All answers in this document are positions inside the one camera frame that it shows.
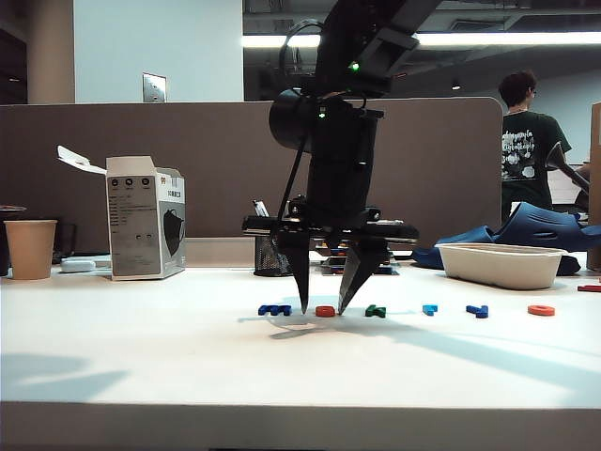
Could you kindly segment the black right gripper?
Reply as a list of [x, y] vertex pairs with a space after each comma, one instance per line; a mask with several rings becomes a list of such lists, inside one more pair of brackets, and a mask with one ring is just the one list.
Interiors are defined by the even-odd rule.
[[347, 251], [339, 289], [338, 314], [347, 309], [363, 283], [388, 256], [387, 241], [414, 243], [418, 230], [400, 220], [382, 220], [381, 210], [367, 207], [371, 167], [366, 163], [350, 168], [319, 169], [312, 164], [305, 197], [288, 204], [288, 214], [250, 215], [243, 219], [248, 235], [277, 236], [279, 251], [288, 260], [306, 313], [309, 300], [309, 239], [354, 241]]

